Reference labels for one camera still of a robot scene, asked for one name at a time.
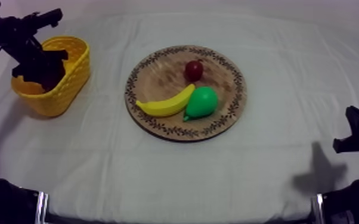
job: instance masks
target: yellow basket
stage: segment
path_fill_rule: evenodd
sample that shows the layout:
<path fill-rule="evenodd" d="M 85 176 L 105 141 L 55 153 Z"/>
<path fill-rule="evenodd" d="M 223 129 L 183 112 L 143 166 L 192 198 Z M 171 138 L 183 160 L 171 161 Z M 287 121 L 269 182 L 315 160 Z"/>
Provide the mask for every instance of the yellow basket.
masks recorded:
<path fill-rule="evenodd" d="M 65 49 L 68 60 L 63 60 L 66 74 L 57 86 L 43 93 L 42 86 L 34 82 L 24 82 L 22 76 L 11 79 L 13 90 L 37 113 L 55 117 L 63 114 L 91 73 L 89 66 L 89 46 L 82 39 L 72 36 L 56 36 L 43 44 L 47 51 Z"/>

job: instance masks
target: white wall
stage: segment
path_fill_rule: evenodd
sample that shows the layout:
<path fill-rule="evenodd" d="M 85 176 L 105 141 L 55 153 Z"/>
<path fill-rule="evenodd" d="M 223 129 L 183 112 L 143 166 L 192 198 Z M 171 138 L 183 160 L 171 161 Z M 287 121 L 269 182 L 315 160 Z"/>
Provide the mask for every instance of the white wall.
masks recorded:
<path fill-rule="evenodd" d="M 64 19 L 115 13 L 248 13 L 359 32 L 359 0 L 15 0 L 23 14 L 60 7 Z"/>

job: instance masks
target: white tablecloth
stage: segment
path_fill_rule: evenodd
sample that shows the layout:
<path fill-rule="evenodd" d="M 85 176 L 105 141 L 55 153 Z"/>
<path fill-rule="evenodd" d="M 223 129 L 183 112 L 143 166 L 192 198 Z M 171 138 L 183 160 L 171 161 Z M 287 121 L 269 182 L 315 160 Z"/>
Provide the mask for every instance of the white tablecloth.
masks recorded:
<path fill-rule="evenodd" d="M 335 154 L 344 111 L 359 107 L 359 37 L 294 21 L 230 14 L 127 14 L 71 20 L 40 39 L 91 47 L 91 78 L 45 119 L 0 78 L 0 178 L 50 193 L 50 211 L 89 220 L 235 222 L 306 216 L 309 197 L 359 179 L 359 153 Z M 180 144 L 130 118 L 126 80 L 152 52 L 201 45 L 231 59 L 247 84 L 238 122 Z"/>

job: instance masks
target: toy banana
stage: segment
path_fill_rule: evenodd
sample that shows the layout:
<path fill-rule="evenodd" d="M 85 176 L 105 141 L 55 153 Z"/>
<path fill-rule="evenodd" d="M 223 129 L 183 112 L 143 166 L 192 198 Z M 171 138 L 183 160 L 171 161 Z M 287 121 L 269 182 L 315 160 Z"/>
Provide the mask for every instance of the toy banana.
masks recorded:
<path fill-rule="evenodd" d="M 163 101 L 150 101 L 146 103 L 141 103 L 136 101 L 136 105 L 143 110 L 148 115 L 154 117 L 167 117 L 174 115 L 188 104 L 189 98 L 191 97 L 192 92 L 195 90 L 195 85 L 190 84 L 180 93 L 175 95 L 170 99 Z"/>

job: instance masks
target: round wooden tray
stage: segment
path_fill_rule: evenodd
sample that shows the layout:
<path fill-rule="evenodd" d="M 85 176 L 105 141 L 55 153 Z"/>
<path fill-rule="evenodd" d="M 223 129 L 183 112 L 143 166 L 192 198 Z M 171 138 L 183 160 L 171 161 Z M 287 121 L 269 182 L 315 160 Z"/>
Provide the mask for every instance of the round wooden tray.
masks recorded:
<path fill-rule="evenodd" d="M 192 60 L 202 60 L 204 68 L 196 87 L 210 86 L 218 95 L 219 105 L 211 116 L 183 122 L 183 111 L 171 117 L 151 117 L 135 105 L 136 100 L 160 101 L 181 92 L 190 84 L 184 70 Z M 220 53 L 201 46 L 172 46 L 152 53 L 133 69 L 126 83 L 125 103 L 144 130 L 171 141 L 201 141 L 237 121 L 246 103 L 246 85 L 237 66 Z"/>

